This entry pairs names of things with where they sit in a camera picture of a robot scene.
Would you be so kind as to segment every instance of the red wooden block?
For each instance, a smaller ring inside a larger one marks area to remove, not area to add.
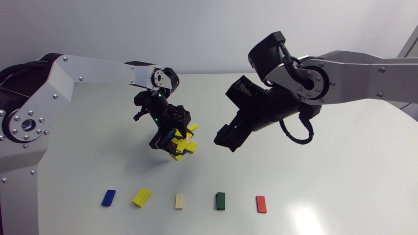
[[[258,213],[267,213],[267,208],[265,206],[265,197],[264,196],[256,196],[256,199],[257,199]]]

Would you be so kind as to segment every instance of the white table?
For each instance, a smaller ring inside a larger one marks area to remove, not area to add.
[[[325,105],[310,144],[291,142],[276,123],[231,153],[213,139],[238,110],[224,94],[240,76],[180,76],[168,100],[200,125],[196,152],[180,161],[149,147],[157,131],[149,115],[133,120],[142,89],[76,84],[38,168],[40,234],[418,233],[415,120],[379,100]],[[285,122],[307,136],[296,115]],[[152,195],[139,208],[131,199],[142,187]],[[116,195],[102,207],[108,189]],[[226,192],[225,211],[214,208],[217,192]],[[183,210],[174,209],[176,193],[185,194]],[[257,213],[257,195],[267,214]]]

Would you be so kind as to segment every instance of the stack of blocks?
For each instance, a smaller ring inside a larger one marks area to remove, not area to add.
[[[186,154],[186,152],[195,152],[197,144],[195,144],[190,139],[192,138],[192,136],[194,136],[192,131],[196,130],[198,127],[199,126],[197,124],[193,124],[190,127],[188,127],[185,138],[183,138],[183,136],[177,129],[173,129],[168,134],[167,137],[171,140],[173,146],[175,146],[176,148],[176,154],[170,154],[174,159],[178,161],[183,157],[184,154]]]

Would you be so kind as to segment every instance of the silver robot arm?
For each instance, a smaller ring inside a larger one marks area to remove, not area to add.
[[[61,54],[47,54],[39,61],[3,70],[0,234],[38,234],[37,166],[48,148],[49,126],[70,102],[74,83],[126,83],[168,97],[179,81],[165,71],[157,64],[121,64]]]

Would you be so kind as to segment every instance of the wooden block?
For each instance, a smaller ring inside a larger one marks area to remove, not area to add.
[[[187,129],[188,129],[189,131],[194,131],[194,130],[196,130],[198,127],[199,127],[199,126],[198,126],[197,124],[193,124],[193,125],[189,126]]]
[[[190,141],[190,144],[186,147],[186,150],[194,153],[196,151],[197,144],[195,144],[193,141]]]
[[[173,142],[174,144],[178,144],[181,140],[177,139],[177,138],[172,138],[171,142]]]
[[[183,201],[184,201],[184,194],[183,193],[176,194],[176,207],[175,207],[175,209],[183,209]]]
[[[115,190],[108,190],[106,194],[104,195],[102,206],[110,207],[113,201],[113,197],[115,196],[115,193],[116,193]]]
[[[264,196],[256,196],[257,200],[257,210],[258,213],[267,213],[267,207],[265,206],[265,197]]]
[[[183,141],[177,145],[176,152],[183,153],[184,149],[189,145],[187,141]]]
[[[216,210],[225,210],[225,193],[223,192],[216,194]]]
[[[177,156],[175,156],[174,154],[170,154],[175,160],[180,160],[180,159],[182,159],[182,157],[183,157],[183,155],[181,155],[181,154],[179,154],[179,155],[177,155]]]
[[[141,188],[141,190],[136,194],[136,196],[132,199],[133,203],[137,206],[142,207],[144,206],[145,202],[151,196],[151,192],[146,188]]]
[[[187,135],[186,135],[186,142],[188,142],[188,143],[190,143],[190,137],[191,137],[191,134],[190,133],[187,133]]]
[[[176,133],[174,134],[175,137],[183,138],[183,136],[180,134],[180,131],[176,130]]]

